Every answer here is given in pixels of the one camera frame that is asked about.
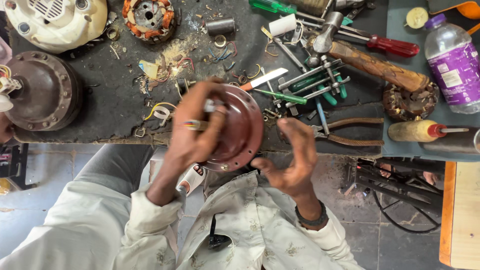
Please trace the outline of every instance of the white roll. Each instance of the white roll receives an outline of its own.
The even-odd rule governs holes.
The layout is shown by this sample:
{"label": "white roll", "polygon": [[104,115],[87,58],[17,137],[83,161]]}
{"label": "white roll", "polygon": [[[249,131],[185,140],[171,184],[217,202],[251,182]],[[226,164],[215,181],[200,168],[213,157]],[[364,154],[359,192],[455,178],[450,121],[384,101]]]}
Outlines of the white roll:
{"label": "white roll", "polygon": [[270,28],[272,36],[276,37],[288,31],[295,30],[297,28],[297,19],[295,18],[295,14],[290,14],[287,17],[269,23],[268,27]]}

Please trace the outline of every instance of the plastic bottle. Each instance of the plastic bottle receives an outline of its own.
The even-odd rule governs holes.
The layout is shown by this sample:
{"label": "plastic bottle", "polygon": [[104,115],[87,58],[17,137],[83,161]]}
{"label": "plastic bottle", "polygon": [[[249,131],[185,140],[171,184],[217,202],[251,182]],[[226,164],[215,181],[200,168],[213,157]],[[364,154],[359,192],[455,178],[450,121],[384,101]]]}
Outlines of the plastic bottle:
{"label": "plastic bottle", "polygon": [[417,120],[392,124],[388,136],[397,142],[432,142],[446,133],[440,132],[445,125],[432,120]]}
{"label": "plastic bottle", "polygon": [[425,23],[430,30],[425,56],[453,112],[480,111],[479,60],[472,38],[461,27],[446,22],[440,14]]}

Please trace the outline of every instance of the hammer head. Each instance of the hammer head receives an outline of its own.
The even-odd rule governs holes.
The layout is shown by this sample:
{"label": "hammer head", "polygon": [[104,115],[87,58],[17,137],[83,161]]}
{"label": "hammer head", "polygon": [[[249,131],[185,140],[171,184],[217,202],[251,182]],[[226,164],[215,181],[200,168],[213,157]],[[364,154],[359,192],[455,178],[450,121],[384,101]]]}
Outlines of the hammer head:
{"label": "hammer head", "polygon": [[343,21],[343,14],[330,12],[325,17],[322,25],[322,32],[313,42],[313,50],[318,53],[327,53],[332,48],[333,35],[340,29]]}

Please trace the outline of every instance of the hammer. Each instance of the hammer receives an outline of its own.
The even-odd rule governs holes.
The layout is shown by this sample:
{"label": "hammer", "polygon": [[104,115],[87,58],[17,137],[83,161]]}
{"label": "hammer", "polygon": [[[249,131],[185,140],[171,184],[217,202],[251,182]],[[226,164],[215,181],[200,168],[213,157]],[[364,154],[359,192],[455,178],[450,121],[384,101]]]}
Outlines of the hammer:
{"label": "hammer", "polygon": [[[396,86],[414,92],[427,87],[430,79],[423,74],[413,72],[383,61],[377,57],[362,52],[345,41],[333,41],[334,34],[342,25],[343,14],[330,12],[322,27],[322,32],[313,41],[312,48],[317,54],[327,53],[335,59],[341,59],[361,71],[382,78]],[[315,64],[313,55],[307,65]]]}

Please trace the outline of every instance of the wooden plank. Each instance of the wooden plank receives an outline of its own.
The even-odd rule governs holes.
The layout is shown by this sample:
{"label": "wooden plank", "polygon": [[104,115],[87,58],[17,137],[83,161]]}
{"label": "wooden plank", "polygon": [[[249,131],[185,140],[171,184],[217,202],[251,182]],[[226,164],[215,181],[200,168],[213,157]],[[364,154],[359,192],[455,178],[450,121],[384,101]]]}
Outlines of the wooden plank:
{"label": "wooden plank", "polygon": [[444,205],[442,210],[442,230],[440,232],[439,259],[450,265],[452,251],[453,205],[455,199],[456,162],[445,162]]}
{"label": "wooden plank", "polygon": [[453,203],[452,267],[480,270],[480,162],[458,162]]}

